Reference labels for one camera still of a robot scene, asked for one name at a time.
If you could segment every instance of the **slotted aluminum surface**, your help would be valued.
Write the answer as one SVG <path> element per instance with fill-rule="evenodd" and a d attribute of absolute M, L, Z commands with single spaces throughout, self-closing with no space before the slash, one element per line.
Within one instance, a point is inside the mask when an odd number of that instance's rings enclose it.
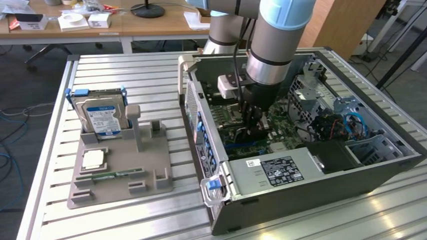
<path fill-rule="evenodd" d="M 307 50 L 325 54 L 395 121 L 427 146 L 426 130 L 345 62 L 323 48 Z M 176 66 L 183 54 L 195 52 L 80 56 L 79 61 L 68 61 L 61 84 L 61 88 L 91 90 L 124 86 L 128 103 L 140 105 L 140 125 L 153 119 L 163 120 L 173 191 L 73 210 L 67 208 L 81 124 L 68 102 L 60 99 L 64 97 L 60 92 L 17 239 L 427 239 L 426 161 L 370 194 L 231 234 L 211 236 L 177 102 Z M 328 75 L 327 81 L 340 95 L 352 94 L 333 75 Z"/>

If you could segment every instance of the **small circuit board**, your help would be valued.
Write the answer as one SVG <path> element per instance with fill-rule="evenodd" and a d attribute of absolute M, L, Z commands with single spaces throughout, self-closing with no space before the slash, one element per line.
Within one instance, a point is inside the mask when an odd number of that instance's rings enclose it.
<path fill-rule="evenodd" d="M 280 102 L 269 108 L 268 119 L 272 130 L 267 138 L 249 143 L 235 141 L 237 132 L 244 130 L 239 105 L 211 106 L 211 113 L 229 160 L 292 150 L 303 143 Z"/>

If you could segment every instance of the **power supply label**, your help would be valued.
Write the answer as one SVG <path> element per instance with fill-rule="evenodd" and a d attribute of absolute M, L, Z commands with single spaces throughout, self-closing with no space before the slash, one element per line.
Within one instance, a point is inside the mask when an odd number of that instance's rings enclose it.
<path fill-rule="evenodd" d="M 261 161 L 260 165 L 273 187 L 304 180 L 291 156 Z"/>
<path fill-rule="evenodd" d="M 116 135 L 120 133 L 120 122 L 115 118 L 115 106 L 97 106 L 87 108 L 88 117 L 93 130 L 103 136 Z"/>

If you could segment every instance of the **black lamp base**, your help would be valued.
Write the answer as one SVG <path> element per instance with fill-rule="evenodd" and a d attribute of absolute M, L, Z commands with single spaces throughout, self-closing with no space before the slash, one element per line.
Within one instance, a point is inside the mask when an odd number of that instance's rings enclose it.
<path fill-rule="evenodd" d="M 145 19 L 153 19 L 165 14 L 165 9 L 161 6 L 148 4 L 148 7 L 145 7 L 144 5 L 145 4 L 137 4 L 132 6 L 132 9 L 140 7 L 131 11 L 135 16 Z"/>

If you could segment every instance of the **chair wheel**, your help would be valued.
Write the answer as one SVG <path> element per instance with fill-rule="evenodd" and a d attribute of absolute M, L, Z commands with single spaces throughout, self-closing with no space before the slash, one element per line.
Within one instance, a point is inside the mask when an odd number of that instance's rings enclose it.
<path fill-rule="evenodd" d="M 104 48 L 103 44 L 99 43 L 99 42 L 95 43 L 95 47 L 96 47 L 97 49 L 103 49 L 103 48 Z"/>
<path fill-rule="evenodd" d="M 35 73 L 35 72 L 37 72 L 37 67 L 32 66 L 32 65 L 27 65 L 27 71 L 31 73 Z"/>
<path fill-rule="evenodd" d="M 33 50 L 33 47 L 31 45 L 23 45 L 21 48 L 29 52 L 31 50 Z"/>

